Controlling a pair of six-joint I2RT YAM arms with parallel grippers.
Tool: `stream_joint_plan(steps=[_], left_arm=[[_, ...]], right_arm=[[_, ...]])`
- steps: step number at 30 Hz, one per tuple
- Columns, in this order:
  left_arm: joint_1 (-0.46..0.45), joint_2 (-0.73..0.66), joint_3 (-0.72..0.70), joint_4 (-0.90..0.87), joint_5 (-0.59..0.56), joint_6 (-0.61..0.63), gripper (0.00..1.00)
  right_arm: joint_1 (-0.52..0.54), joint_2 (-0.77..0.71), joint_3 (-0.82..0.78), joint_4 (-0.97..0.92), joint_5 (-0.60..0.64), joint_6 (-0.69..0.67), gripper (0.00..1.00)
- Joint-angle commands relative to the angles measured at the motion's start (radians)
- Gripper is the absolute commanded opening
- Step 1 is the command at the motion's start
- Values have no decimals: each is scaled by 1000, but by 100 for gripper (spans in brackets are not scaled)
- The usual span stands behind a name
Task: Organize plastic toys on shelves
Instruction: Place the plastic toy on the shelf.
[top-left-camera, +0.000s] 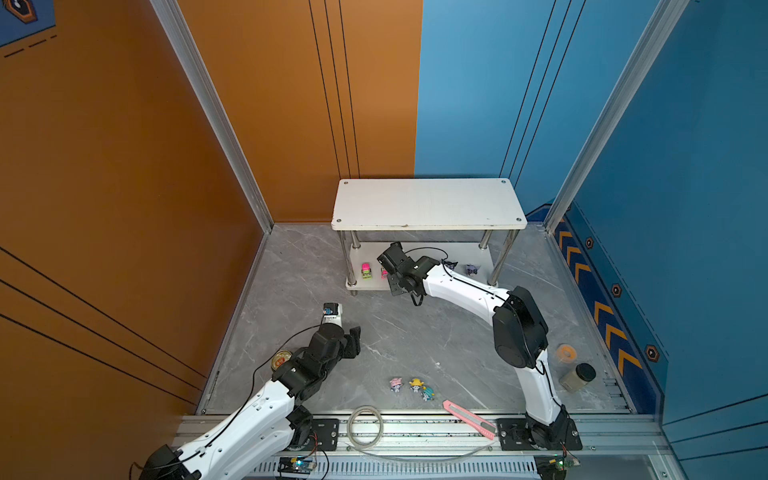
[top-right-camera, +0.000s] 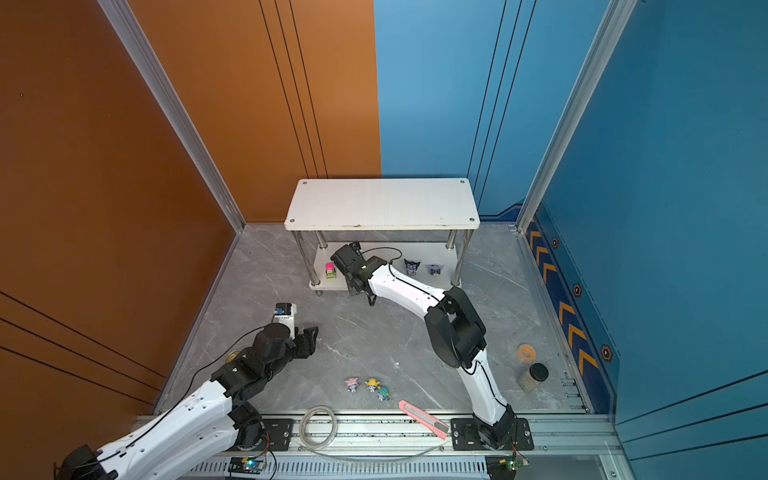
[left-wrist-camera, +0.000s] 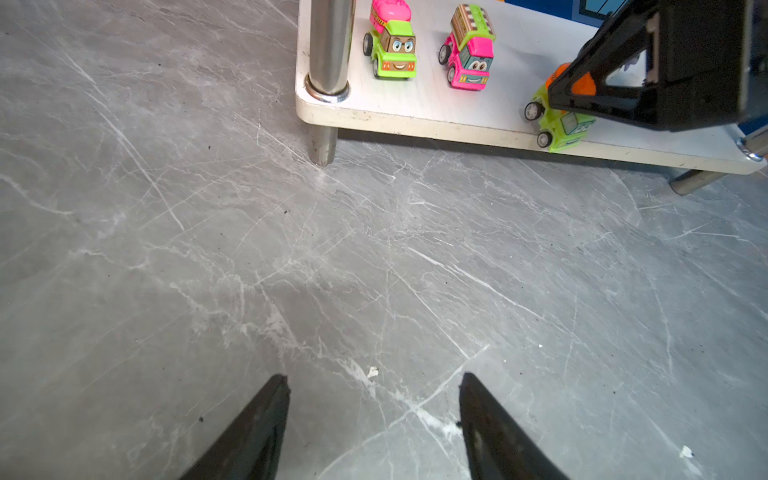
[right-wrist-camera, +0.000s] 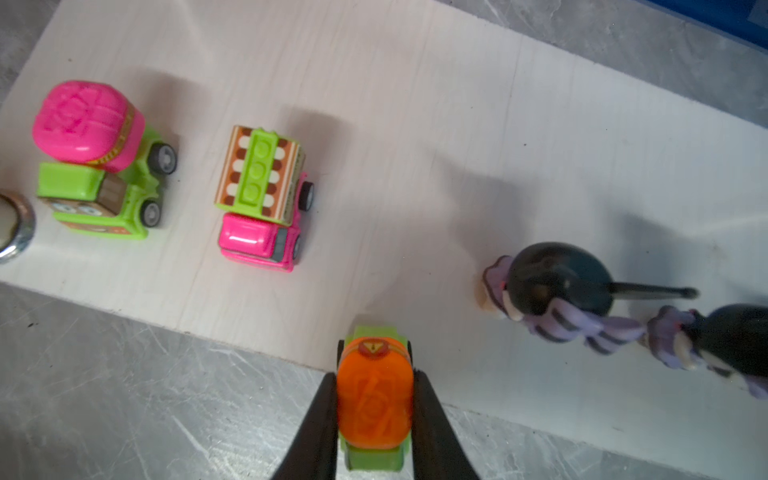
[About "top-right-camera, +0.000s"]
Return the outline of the pink green toy truck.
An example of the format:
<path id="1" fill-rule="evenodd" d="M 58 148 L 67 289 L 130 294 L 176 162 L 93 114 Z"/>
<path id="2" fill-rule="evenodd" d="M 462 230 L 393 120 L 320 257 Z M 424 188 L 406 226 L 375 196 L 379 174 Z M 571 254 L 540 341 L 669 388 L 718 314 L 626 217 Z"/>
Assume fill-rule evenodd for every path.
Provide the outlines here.
<path id="1" fill-rule="evenodd" d="M 335 279 L 337 277 L 336 266 L 333 262 L 328 262 L 325 265 L 325 277 L 328 280 Z"/>

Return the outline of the black purple figurine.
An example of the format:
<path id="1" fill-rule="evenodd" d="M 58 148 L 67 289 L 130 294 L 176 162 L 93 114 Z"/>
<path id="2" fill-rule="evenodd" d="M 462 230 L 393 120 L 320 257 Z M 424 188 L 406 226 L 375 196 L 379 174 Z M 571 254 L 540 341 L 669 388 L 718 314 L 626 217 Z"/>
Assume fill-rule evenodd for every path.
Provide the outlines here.
<path id="1" fill-rule="evenodd" d="M 405 271 L 410 277 L 417 275 L 420 265 L 421 263 L 419 261 L 404 259 Z"/>

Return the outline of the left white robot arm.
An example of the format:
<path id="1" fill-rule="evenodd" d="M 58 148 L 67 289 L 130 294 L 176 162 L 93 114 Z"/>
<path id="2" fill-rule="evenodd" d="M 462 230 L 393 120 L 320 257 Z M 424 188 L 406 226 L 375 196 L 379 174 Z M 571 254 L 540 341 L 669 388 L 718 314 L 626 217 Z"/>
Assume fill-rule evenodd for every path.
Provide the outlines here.
<path id="1" fill-rule="evenodd" d="M 261 438 L 262 416 L 250 403 L 285 366 L 316 350 L 319 329 L 279 322 L 255 329 L 251 346 L 166 413 L 96 450 L 83 445 L 54 467 L 55 479 L 177 479 L 236 444 Z"/>

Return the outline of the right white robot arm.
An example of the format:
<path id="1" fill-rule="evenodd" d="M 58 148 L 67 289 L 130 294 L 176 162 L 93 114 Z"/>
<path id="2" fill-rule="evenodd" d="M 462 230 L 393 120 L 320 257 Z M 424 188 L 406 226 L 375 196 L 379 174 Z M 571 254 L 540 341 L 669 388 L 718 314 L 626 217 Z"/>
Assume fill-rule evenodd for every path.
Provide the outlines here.
<path id="1" fill-rule="evenodd" d="M 371 305 L 379 298 L 392 301 L 423 319 L 435 354 L 462 379 L 482 445 L 493 450 L 511 447 L 518 417 L 494 378 L 487 329 L 464 290 L 438 289 L 411 279 L 391 260 L 365 257 L 357 242 L 339 248 L 331 262 L 350 293 L 364 294 Z"/>

